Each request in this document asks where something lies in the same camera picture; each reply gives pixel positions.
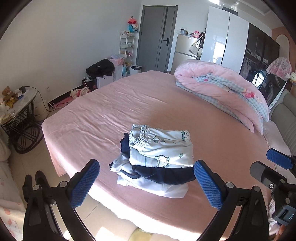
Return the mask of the pink bed sheet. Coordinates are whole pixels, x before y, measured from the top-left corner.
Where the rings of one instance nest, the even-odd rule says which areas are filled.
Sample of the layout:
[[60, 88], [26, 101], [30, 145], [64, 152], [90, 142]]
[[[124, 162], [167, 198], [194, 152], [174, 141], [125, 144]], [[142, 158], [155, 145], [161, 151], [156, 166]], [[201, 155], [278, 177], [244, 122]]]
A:
[[119, 218], [147, 232], [197, 240], [216, 213], [197, 181], [184, 198], [160, 197], [117, 183], [109, 164], [120, 154], [120, 140], [133, 124], [189, 131], [195, 160], [203, 160], [224, 181], [250, 189], [253, 162], [268, 165], [268, 144], [259, 132], [187, 92], [170, 74], [148, 71], [121, 78], [78, 97], [42, 125], [58, 175], [73, 176], [90, 159], [100, 173], [89, 195]]

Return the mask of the pink plush on fridge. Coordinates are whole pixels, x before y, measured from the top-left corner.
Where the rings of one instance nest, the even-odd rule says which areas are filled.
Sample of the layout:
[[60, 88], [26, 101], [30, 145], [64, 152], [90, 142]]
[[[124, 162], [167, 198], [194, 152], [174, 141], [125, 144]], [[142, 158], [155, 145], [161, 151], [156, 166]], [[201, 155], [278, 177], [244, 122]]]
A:
[[200, 35], [201, 35], [201, 32], [199, 32], [199, 31], [194, 31], [194, 32], [191, 33], [191, 36], [193, 38], [199, 38]]

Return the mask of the white light blue garment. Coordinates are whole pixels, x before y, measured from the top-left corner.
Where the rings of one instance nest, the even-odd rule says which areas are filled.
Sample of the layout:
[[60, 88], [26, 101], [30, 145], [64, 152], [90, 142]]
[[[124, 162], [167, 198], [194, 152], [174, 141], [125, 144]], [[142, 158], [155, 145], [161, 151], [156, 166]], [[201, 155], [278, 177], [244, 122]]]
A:
[[167, 198], [184, 198], [189, 190], [188, 184], [159, 184], [144, 177], [138, 176], [132, 170], [130, 161], [124, 154], [120, 154], [111, 164], [110, 171], [118, 175], [117, 184], [163, 196]]

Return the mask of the cartoon print pajama pants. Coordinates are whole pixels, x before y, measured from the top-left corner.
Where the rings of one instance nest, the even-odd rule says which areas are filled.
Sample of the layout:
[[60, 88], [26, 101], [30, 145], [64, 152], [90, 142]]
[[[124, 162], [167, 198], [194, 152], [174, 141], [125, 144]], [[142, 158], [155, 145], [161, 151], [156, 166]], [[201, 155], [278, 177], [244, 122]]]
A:
[[190, 132], [168, 131], [147, 125], [132, 125], [129, 132], [132, 165], [187, 168], [194, 164]]

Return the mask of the white shelf rack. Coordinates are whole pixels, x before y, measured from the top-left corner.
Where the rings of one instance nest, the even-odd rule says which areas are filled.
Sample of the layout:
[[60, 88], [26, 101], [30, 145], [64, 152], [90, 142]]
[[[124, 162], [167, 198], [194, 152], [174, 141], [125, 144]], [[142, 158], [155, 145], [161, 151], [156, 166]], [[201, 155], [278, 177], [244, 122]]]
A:
[[119, 37], [119, 55], [124, 59], [124, 65], [129, 67], [133, 62], [135, 35], [122, 31]]

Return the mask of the pink hanging garment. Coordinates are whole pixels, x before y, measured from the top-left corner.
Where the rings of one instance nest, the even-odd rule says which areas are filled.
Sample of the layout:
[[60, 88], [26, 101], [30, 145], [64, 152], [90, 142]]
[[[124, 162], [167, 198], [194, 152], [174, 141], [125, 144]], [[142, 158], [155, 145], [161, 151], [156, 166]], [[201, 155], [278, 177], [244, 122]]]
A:
[[289, 79], [292, 72], [290, 61], [285, 57], [278, 57], [266, 69], [268, 74], [273, 74], [281, 79]]

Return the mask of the round marble side table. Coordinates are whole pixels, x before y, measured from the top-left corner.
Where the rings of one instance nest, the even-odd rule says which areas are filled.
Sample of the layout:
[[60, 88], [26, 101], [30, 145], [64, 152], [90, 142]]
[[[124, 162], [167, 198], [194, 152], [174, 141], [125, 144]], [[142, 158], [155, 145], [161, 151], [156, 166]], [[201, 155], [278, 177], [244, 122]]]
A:
[[9, 143], [19, 154], [33, 150], [44, 137], [41, 122], [35, 118], [35, 98], [39, 92], [30, 86], [25, 89], [23, 97], [8, 111], [8, 119], [1, 123]]

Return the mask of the silver refrigerator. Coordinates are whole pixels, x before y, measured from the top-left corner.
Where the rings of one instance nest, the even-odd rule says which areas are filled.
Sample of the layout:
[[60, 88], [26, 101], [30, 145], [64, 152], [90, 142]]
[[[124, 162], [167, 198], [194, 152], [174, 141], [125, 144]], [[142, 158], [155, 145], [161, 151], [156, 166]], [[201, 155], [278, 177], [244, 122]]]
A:
[[195, 38], [188, 35], [178, 34], [171, 74], [174, 75], [176, 68], [186, 60], [199, 59], [198, 52], [200, 49], [201, 37]]

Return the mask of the black bag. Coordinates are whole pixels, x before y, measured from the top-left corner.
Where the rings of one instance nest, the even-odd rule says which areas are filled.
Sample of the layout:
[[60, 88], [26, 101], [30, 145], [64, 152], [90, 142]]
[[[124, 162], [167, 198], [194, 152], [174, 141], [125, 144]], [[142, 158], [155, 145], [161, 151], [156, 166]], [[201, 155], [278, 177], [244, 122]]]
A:
[[103, 59], [86, 69], [86, 74], [92, 78], [111, 76], [115, 70], [114, 64], [108, 59]]

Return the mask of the pink folded quilt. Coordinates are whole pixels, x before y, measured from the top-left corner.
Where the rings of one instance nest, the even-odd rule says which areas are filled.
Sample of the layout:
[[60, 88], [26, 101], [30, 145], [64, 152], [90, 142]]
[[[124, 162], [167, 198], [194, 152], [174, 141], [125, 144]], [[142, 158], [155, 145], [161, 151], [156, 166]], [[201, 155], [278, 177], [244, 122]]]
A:
[[270, 109], [262, 93], [232, 69], [187, 60], [174, 73], [176, 85], [240, 121], [250, 132], [263, 134]]

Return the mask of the brown teddy bear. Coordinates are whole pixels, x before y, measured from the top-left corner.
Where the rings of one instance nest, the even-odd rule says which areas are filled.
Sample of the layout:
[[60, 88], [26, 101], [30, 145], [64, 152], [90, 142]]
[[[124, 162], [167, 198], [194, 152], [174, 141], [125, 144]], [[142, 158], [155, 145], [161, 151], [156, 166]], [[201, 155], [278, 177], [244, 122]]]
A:
[[18, 96], [11, 91], [9, 86], [3, 90], [2, 95], [4, 104], [9, 108], [13, 108], [14, 104], [18, 101]]

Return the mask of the dark navy garment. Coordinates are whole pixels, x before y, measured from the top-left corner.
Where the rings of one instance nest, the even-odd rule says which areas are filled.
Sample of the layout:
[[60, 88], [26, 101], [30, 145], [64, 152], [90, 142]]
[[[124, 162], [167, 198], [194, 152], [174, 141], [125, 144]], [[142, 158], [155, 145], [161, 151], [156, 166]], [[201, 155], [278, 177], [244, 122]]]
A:
[[165, 167], [157, 159], [141, 155], [137, 150], [129, 146], [129, 134], [124, 133], [121, 139], [121, 154], [128, 159], [121, 173], [129, 178], [143, 177], [158, 184], [181, 185], [196, 179], [193, 167]]

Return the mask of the red blue plush toy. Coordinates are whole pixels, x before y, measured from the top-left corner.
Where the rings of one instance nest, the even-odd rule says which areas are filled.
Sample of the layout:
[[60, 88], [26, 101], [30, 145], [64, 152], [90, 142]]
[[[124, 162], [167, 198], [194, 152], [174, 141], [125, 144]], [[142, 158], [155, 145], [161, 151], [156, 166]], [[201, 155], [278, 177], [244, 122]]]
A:
[[128, 31], [130, 33], [135, 33], [138, 31], [137, 20], [133, 16], [131, 16], [128, 20]]

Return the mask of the grey door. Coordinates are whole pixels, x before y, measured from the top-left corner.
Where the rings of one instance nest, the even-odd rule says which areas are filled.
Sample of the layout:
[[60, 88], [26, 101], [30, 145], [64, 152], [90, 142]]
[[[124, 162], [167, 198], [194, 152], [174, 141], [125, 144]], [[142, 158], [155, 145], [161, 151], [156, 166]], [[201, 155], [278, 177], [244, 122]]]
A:
[[142, 72], [167, 71], [177, 13], [178, 6], [143, 6], [137, 47]]

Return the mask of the white trash bin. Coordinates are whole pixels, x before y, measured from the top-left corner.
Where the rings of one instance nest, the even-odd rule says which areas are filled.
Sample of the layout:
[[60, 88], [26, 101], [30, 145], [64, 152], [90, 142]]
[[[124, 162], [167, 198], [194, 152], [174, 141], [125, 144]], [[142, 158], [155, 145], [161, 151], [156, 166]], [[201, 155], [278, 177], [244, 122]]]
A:
[[135, 75], [135, 74], [141, 73], [141, 71], [142, 71], [142, 66], [140, 66], [140, 65], [131, 65], [129, 67], [129, 74], [130, 75]]

